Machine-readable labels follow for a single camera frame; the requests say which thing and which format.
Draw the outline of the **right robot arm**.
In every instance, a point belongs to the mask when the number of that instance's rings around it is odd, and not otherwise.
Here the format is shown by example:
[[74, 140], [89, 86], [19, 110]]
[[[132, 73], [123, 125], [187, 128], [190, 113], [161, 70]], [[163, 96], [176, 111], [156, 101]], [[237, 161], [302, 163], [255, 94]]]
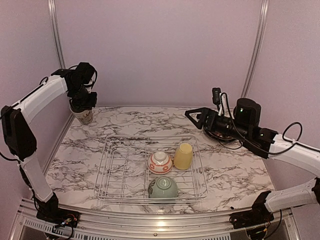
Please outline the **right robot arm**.
[[236, 139], [253, 154], [282, 161], [315, 176], [303, 184], [265, 191], [255, 200], [247, 219], [258, 224], [267, 213], [320, 202], [320, 150], [286, 138], [269, 128], [259, 127], [261, 106], [249, 98], [240, 98], [228, 116], [207, 107], [187, 110], [185, 116], [198, 128]]

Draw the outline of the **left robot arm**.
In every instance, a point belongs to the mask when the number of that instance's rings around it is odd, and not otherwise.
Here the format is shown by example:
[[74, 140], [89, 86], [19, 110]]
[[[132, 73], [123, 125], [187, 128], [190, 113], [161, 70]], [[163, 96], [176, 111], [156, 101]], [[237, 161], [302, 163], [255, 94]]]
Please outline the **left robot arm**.
[[15, 102], [1, 109], [1, 124], [4, 142], [14, 160], [18, 162], [21, 174], [33, 191], [35, 199], [47, 204], [44, 215], [53, 223], [63, 219], [63, 211], [55, 204], [55, 195], [40, 167], [37, 156], [37, 140], [31, 130], [33, 119], [52, 101], [61, 95], [69, 98], [71, 113], [82, 124], [93, 119], [92, 109], [96, 106], [98, 94], [93, 86], [98, 78], [97, 70], [88, 62], [80, 62], [68, 69], [60, 68], [44, 77], [40, 84]]

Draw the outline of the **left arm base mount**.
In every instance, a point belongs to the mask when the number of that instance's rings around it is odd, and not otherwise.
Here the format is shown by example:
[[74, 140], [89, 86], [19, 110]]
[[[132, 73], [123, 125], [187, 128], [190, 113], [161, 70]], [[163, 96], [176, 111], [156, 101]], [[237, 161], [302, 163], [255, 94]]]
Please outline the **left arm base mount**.
[[67, 220], [70, 219], [68, 225], [76, 228], [79, 222], [80, 213], [78, 211], [64, 209], [59, 207], [59, 200], [55, 193], [47, 201], [40, 201], [33, 196], [34, 206], [37, 210], [36, 217], [40, 220], [54, 223], [59, 226], [67, 224]]

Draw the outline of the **tall shell patterned mug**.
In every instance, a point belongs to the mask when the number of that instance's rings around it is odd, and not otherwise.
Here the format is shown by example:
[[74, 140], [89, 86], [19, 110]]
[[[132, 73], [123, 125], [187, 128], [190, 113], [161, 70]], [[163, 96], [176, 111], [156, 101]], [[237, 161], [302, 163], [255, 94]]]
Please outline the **tall shell patterned mug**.
[[93, 112], [91, 109], [86, 109], [81, 112], [74, 111], [73, 108], [69, 107], [72, 115], [82, 124], [89, 125], [93, 121]]

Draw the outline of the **black rimmed large plate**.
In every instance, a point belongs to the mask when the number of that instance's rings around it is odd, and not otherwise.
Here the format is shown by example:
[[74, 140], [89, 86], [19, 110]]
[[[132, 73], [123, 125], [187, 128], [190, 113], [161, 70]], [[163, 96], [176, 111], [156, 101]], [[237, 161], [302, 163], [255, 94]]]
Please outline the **black rimmed large plate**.
[[205, 135], [213, 140], [221, 141], [223, 143], [231, 143], [236, 140], [241, 140], [240, 135], [232, 128], [227, 129], [226, 127], [203, 127]]

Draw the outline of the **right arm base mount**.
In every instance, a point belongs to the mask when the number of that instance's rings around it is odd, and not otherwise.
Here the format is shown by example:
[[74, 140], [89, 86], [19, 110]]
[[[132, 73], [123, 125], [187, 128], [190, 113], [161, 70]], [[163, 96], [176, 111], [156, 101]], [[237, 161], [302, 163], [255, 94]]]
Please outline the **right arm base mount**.
[[273, 221], [273, 213], [268, 211], [265, 206], [267, 196], [270, 193], [270, 190], [260, 193], [250, 210], [232, 213], [229, 222], [233, 225], [233, 228], [247, 228]]

